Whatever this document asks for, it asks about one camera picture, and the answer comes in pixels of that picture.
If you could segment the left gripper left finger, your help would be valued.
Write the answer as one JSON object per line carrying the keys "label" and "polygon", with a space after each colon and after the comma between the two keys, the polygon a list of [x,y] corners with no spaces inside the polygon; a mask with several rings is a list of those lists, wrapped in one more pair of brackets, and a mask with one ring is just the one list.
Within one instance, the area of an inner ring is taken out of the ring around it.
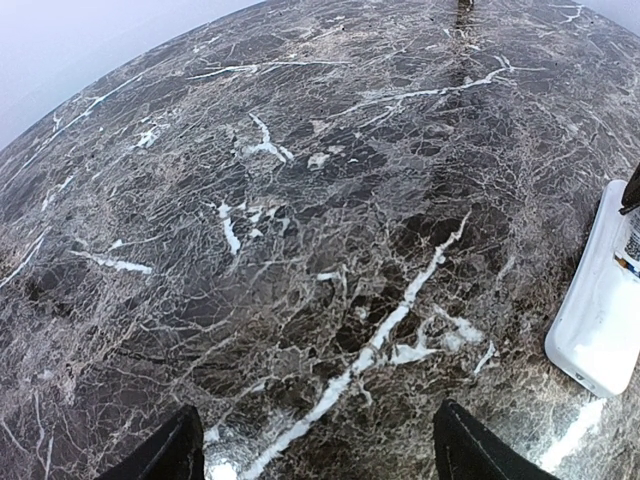
{"label": "left gripper left finger", "polygon": [[204,433],[197,408],[181,407],[129,456],[98,479],[204,480]]}

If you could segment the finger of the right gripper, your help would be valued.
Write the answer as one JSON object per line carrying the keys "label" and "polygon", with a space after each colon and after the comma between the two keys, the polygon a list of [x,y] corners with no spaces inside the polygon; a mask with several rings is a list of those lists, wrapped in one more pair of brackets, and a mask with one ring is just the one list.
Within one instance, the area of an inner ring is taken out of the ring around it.
{"label": "finger of the right gripper", "polygon": [[621,199],[619,213],[627,215],[640,206],[640,165],[627,183]]}

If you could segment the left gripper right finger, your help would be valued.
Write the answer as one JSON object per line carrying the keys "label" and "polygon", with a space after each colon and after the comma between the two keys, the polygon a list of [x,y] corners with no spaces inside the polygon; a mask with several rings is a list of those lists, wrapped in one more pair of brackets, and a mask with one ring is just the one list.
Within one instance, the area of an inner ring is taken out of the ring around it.
{"label": "left gripper right finger", "polygon": [[452,399],[445,399],[436,411],[433,437],[440,479],[556,480]]}

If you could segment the white battery cover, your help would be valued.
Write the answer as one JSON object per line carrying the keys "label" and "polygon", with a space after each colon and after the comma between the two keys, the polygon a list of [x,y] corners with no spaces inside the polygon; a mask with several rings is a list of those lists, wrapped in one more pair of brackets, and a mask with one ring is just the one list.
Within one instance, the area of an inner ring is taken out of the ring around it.
{"label": "white battery cover", "polygon": [[614,254],[622,268],[639,277],[639,209],[623,216]]}

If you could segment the white remote control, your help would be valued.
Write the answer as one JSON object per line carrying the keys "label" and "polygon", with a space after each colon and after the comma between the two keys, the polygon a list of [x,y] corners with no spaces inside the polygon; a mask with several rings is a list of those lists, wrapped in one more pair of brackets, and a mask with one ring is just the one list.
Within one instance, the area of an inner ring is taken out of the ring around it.
{"label": "white remote control", "polygon": [[545,338],[560,370],[600,398],[621,394],[639,358],[639,277],[615,260],[624,180],[609,182],[576,273]]}

